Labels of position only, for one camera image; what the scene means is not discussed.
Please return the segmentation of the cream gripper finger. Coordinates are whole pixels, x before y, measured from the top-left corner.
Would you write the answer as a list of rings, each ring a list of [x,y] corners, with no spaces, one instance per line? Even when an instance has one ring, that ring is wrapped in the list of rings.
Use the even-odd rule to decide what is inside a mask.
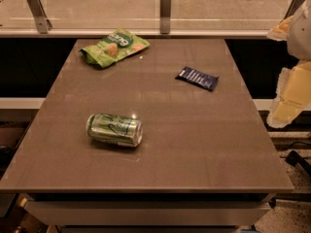
[[[267,33],[267,38],[274,41],[286,41],[293,16],[286,17]]]
[[[272,128],[284,128],[310,104],[311,62],[299,61],[292,69],[281,70],[276,97],[272,101],[266,122]]]

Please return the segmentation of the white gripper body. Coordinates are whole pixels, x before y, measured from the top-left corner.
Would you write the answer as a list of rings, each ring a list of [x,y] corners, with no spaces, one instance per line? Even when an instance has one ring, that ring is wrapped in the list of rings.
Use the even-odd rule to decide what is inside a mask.
[[[288,53],[299,60],[311,60],[311,0],[295,11],[288,32]]]

